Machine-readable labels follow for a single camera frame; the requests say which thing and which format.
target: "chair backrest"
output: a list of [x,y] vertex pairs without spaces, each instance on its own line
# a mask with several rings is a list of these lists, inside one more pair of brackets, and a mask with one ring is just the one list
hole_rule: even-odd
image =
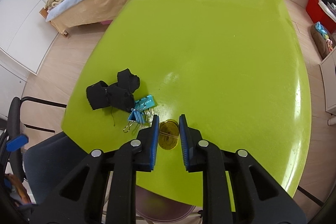
[[[7,119],[7,129],[6,129],[6,132],[10,140],[20,135],[20,107],[21,107],[20,98],[14,97],[12,103],[10,104]],[[23,182],[25,172],[23,170],[22,154],[20,149],[10,154],[9,162],[13,174],[16,175],[21,182]]]

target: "white cabinet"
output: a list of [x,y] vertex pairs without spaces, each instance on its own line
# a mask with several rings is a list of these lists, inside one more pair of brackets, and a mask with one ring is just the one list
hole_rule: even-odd
[[325,92],[325,111],[336,115],[336,47],[321,62]]
[[28,80],[29,72],[1,50],[0,50],[0,66],[4,67],[6,70],[10,71],[17,77],[21,78],[22,80],[24,81]]
[[26,82],[0,66],[0,117],[8,116],[14,97],[21,98]]
[[47,0],[0,0],[0,50],[37,74],[58,32],[39,14]]

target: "white wardrobe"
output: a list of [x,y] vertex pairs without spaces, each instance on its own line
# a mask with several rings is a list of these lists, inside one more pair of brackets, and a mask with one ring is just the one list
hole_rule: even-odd
[[0,50],[37,74],[57,31],[39,14],[47,0],[0,0]]
[[28,71],[0,51],[0,118],[6,120],[14,97],[21,98]]

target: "round stool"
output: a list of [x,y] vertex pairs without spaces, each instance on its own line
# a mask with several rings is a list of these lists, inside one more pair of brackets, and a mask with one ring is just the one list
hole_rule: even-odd
[[135,210],[146,220],[173,223],[186,218],[195,206],[174,201],[139,186],[135,192]]

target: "yellow tape measure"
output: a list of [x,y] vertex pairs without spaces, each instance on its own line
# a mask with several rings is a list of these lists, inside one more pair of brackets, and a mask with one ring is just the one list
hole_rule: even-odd
[[171,150],[179,142],[179,124],[175,120],[160,123],[159,145],[165,150]]

